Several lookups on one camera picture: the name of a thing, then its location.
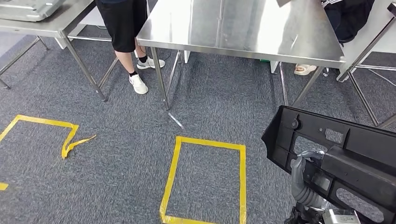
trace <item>yellow tape square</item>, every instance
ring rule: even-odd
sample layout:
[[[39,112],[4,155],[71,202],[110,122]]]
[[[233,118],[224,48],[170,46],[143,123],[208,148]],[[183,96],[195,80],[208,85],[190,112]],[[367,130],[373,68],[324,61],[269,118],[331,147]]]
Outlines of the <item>yellow tape square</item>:
[[[172,190],[173,181],[176,175],[176,167],[177,161],[179,160],[180,148],[182,146],[182,142],[197,144],[203,146],[213,146],[220,148],[228,148],[239,151],[240,155],[240,169],[239,169],[239,178],[240,178],[240,192],[239,192],[239,223],[246,224],[246,147],[244,145],[237,145],[219,141],[211,141],[211,140],[203,140],[203,139],[193,139],[182,136],[176,136],[176,145],[175,150],[173,152],[172,163],[170,164],[169,176],[166,182],[165,191],[163,194],[163,198],[161,201],[160,207],[160,216],[162,223],[164,224],[211,224],[209,222],[192,220],[187,218],[179,218],[173,216],[167,216],[166,207],[168,206],[168,201],[170,198],[170,192]]]
[[[10,130],[15,126],[15,124],[18,121],[28,121],[28,122],[33,122],[33,123],[38,123],[38,124],[45,124],[45,125],[54,125],[54,126],[59,126],[59,127],[68,127],[71,128],[68,136],[66,137],[66,140],[64,141],[62,145],[62,151],[61,151],[61,156],[62,158],[66,158],[67,154],[76,146],[81,143],[84,143],[86,141],[89,141],[93,138],[96,137],[96,135],[88,138],[88,139],[82,139],[73,143],[70,143],[70,141],[73,139],[74,135],[76,134],[76,131],[78,129],[78,125],[69,123],[69,122],[64,122],[64,121],[59,121],[59,120],[50,120],[50,119],[42,119],[42,118],[35,118],[35,117],[29,117],[25,115],[20,115],[18,114],[13,121],[6,127],[6,129],[0,133],[0,141],[3,140],[3,138],[10,132]],[[8,187],[8,184],[6,183],[1,183],[0,182],[0,190],[6,190]]]

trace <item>metal table top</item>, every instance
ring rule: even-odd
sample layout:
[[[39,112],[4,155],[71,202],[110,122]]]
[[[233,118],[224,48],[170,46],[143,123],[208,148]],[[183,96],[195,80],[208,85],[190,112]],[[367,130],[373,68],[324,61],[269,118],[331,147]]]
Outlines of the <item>metal table top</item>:
[[[389,5],[388,10],[396,17],[396,2],[392,2]]]
[[[318,0],[158,0],[142,46],[339,68],[343,52]]]
[[[0,31],[60,38],[60,31],[68,35],[95,6],[93,0],[66,0],[50,17],[39,22],[0,19]]]

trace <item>loose tape strip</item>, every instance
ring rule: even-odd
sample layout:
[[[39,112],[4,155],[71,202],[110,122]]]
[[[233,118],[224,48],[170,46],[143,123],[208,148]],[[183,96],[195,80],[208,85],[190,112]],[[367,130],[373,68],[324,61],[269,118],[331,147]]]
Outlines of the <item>loose tape strip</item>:
[[[64,121],[59,121],[59,120],[50,120],[50,119],[42,119],[42,118],[34,118],[34,117],[28,117],[25,115],[17,115],[15,119],[6,127],[6,129],[3,131],[3,133],[0,134],[0,141],[3,140],[3,138],[8,134],[8,132],[14,127],[14,125],[19,121],[29,121],[33,123],[39,123],[39,124],[45,124],[45,125],[54,125],[54,126],[59,126],[59,127],[69,127],[71,128],[71,131],[69,132],[69,135],[67,136],[66,140],[64,141],[62,145],[62,152],[61,156],[62,158],[66,158],[67,154],[76,146],[81,143],[84,143],[86,141],[89,141],[93,138],[96,137],[96,135],[87,138],[87,139],[82,139],[80,141],[73,142],[69,144],[71,139],[74,137],[76,134],[76,131],[78,129],[78,125],[74,125],[69,122],[64,122]]]
[[[6,190],[8,187],[8,183],[2,183],[0,182],[0,190]]]
[[[239,223],[246,224],[246,147],[244,145],[236,145],[231,143],[219,142],[219,141],[211,141],[211,140],[203,140],[203,139],[193,139],[187,137],[176,136],[176,145],[175,150],[173,152],[172,162],[170,164],[169,176],[166,182],[165,191],[163,194],[163,198],[160,206],[160,216],[162,223],[164,224],[213,224],[204,221],[192,220],[187,218],[179,218],[173,216],[167,216],[166,208],[168,206],[168,201],[170,197],[170,192],[172,191],[173,181],[176,175],[176,167],[177,162],[179,160],[180,148],[182,146],[182,142],[198,144],[204,146],[213,146],[213,147],[221,147],[239,150],[240,152],[240,193],[239,193]]]

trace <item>stainless steel table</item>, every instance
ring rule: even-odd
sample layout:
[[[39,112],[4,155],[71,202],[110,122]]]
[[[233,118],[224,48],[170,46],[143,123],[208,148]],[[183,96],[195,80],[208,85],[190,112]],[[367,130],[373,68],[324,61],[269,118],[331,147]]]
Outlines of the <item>stainless steel table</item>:
[[[390,70],[390,71],[396,71],[395,67],[388,67],[388,66],[376,66],[376,65],[363,65],[360,64],[360,62],[363,60],[363,58],[370,53],[371,49],[379,42],[379,40],[386,34],[386,32],[393,26],[393,24],[396,22],[396,3],[391,3],[388,6],[389,12],[393,14],[393,17],[389,20],[389,22],[384,26],[384,28],[379,32],[379,34],[371,41],[371,43],[362,51],[362,53],[356,58],[356,60],[352,63],[352,65],[348,68],[348,70],[339,76],[337,79],[338,80],[346,80],[346,78],[350,77],[352,85],[354,86],[356,92],[358,93],[359,98],[361,99],[364,107],[366,108],[367,113],[369,114],[373,124],[378,127],[378,128],[385,128],[392,123],[396,122],[396,113],[387,118],[385,121],[380,123],[375,116],[373,110],[371,109],[370,105],[368,104],[368,101],[366,100],[366,97],[364,96],[362,90],[360,89],[359,84],[357,83],[354,74],[352,71],[355,68],[362,68],[362,69],[369,69],[371,72],[376,73],[372,69],[375,70]]]
[[[19,33],[26,35],[36,35],[37,38],[29,46],[27,46],[20,54],[18,54],[11,62],[0,70],[0,75],[4,73],[12,64],[14,64],[24,53],[26,53],[35,43],[41,40],[40,36],[54,37],[63,39],[67,48],[76,59],[77,63],[83,70],[86,78],[92,84],[94,90],[99,94],[102,101],[106,101],[106,97],[101,91],[101,87],[107,80],[114,65],[118,61],[116,58],[109,70],[104,75],[99,84],[93,79],[91,73],[78,56],[72,43],[68,38],[68,34],[78,25],[78,23],[95,7],[93,0],[66,0],[63,5],[49,18],[40,22],[26,22],[26,21],[13,21],[0,19],[0,31],[9,33]]]
[[[137,36],[151,47],[179,50],[166,88],[158,80],[169,109],[168,91],[181,50],[319,66],[293,103],[298,104],[323,67],[339,68],[343,52],[318,0],[158,0]],[[288,104],[283,70],[283,96]]]

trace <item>black plastic part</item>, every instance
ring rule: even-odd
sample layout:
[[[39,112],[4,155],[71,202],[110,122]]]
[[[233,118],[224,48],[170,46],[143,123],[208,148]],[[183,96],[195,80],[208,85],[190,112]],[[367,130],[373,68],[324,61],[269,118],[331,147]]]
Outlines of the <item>black plastic part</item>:
[[[295,119],[297,129],[292,125]],[[328,140],[326,129],[341,133],[342,142]],[[337,198],[337,189],[345,189],[377,207],[384,217],[381,224],[396,224],[396,133],[280,106],[262,140],[267,158],[289,174],[298,136],[327,148],[322,161],[306,163],[304,181],[309,188],[340,209],[354,209]],[[316,185],[314,175],[329,180],[329,187]],[[363,223],[373,223],[357,213]]]

